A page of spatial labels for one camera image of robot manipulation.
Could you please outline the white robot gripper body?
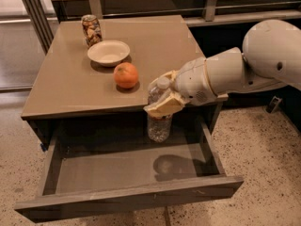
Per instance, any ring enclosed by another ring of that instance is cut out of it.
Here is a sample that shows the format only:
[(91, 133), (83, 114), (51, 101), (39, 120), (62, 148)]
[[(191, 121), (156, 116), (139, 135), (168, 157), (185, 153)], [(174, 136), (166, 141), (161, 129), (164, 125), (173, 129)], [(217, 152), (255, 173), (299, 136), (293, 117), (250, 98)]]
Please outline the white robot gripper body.
[(178, 70), (176, 75), (175, 89), (191, 105), (206, 105), (217, 98), (210, 86), (205, 62), (205, 57), (189, 61)]

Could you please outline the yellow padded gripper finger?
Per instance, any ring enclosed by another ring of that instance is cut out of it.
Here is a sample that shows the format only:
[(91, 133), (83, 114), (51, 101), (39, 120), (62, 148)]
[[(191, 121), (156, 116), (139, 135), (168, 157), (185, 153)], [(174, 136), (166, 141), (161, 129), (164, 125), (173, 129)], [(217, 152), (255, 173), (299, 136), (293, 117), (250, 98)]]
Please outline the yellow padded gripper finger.
[(177, 71), (170, 71), (159, 76), (150, 83), (150, 87), (173, 88), (176, 80)]
[(152, 117), (162, 118), (181, 111), (190, 100), (179, 92), (168, 89), (157, 102), (146, 105), (144, 110)]

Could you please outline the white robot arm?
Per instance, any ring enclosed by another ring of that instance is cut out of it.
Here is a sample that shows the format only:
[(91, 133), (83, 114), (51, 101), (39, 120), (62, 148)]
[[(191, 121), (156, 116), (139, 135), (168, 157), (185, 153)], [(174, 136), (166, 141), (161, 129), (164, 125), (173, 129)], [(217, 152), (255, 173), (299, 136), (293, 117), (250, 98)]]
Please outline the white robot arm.
[(281, 20), (265, 20), (247, 31), (243, 46), (185, 63), (164, 74), (168, 89), (146, 105), (161, 118), (185, 105), (213, 103), (227, 93), (251, 93), (287, 85), (301, 89), (301, 29)]

